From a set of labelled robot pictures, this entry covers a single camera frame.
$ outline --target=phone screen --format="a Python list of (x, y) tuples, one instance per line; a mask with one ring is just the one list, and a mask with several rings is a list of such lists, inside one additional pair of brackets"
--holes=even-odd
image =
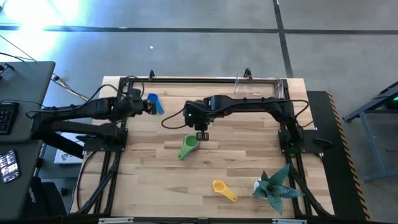
[(0, 169), (3, 183), (8, 183), (19, 177), (17, 157), (14, 150), (0, 155)]

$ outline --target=artificial plant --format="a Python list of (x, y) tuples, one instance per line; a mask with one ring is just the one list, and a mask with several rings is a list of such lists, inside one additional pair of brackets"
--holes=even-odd
[(277, 210), (280, 214), (282, 214), (281, 198), (296, 198), (305, 195), (291, 187), (282, 185), (289, 174), (289, 167), (290, 164), (287, 164), (270, 178), (268, 178), (265, 171), (262, 171), (261, 180), (258, 180), (259, 186), (253, 193), (253, 196), (268, 198), (268, 202), (271, 207)]

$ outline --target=green measuring cup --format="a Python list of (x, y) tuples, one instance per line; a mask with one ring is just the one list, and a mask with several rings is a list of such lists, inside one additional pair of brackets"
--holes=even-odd
[(178, 159), (183, 160), (189, 152), (199, 148), (199, 142), (200, 141), (197, 140), (197, 137), (194, 134), (187, 135), (184, 138), (182, 148), (178, 154)]

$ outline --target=yellow and black hazard tape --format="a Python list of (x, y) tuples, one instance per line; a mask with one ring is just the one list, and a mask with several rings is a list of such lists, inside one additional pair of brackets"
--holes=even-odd
[(371, 220), (371, 217), (370, 217), (370, 214), (369, 214), (369, 212), (368, 212), (368, 208), (367, 208), (367, 206), (366, 206), (365, 199), (364, 199), (364, 197), (363, 197), (363, 193), (362, 193), (362, 189), (361, 189), (361, 184), (359, 184), (359, 180), (358, 180), (358, 175), (356, 174), (356, 171), (355, 171), (355, 167), (354, 167), (354, 163), (353, 163), (353, 158), (351, 157), (351, 154), (349, 153), (349, 149), (348, 149), (348, 144), (347, 144), (346, 136), (344, 135), (343, 127), (342, 127), (341, 122), (340, 122), (340, 117), (338, 116), (338, 113), (337, 113), (335, 101), (333, 100), (333, 96), (331, 95), (331, 93), (330, 93), (329, 91), (326, 91), (326, 92), (327, 92), (328, 95), (329, 95), (331, 108), (332, 108), (332, 110), (333, 110), (333, 113), (335, 114), (335, 119), (336, 119), (337, 127), (338, 127), (338, 130), (339, 130), (339, 132), (340, 132), (341, 142), (342, 142), (343, 145), (344, 145), (344, 150), (345, 150), (346, 157), (347, 157), (347, 160), (348, 160), (348, 165), (349, 165), (350, 168), (351, 168), (351, 173), (352, 173), (352, 175), (353, 175), (353, 179), (354, 179), (354, 182), (355, 182), (356, 191), (358, 192), (358, 196), (359, 196), (359, 199), (360, 199), (361, 204), (362, 204), (363, 212), (365, 213), (366, 220), (367, 220), (367, 221), (370, 221), (370, 220)]

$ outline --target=black rubber mat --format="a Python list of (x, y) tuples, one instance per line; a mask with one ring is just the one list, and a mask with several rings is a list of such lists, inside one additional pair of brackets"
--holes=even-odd
[(326, 91), (307, 94), (319, 137), (334, 144), (324, 152), (322, 160), (335, 215), (349, 220), (370, 220), (333, 97)]

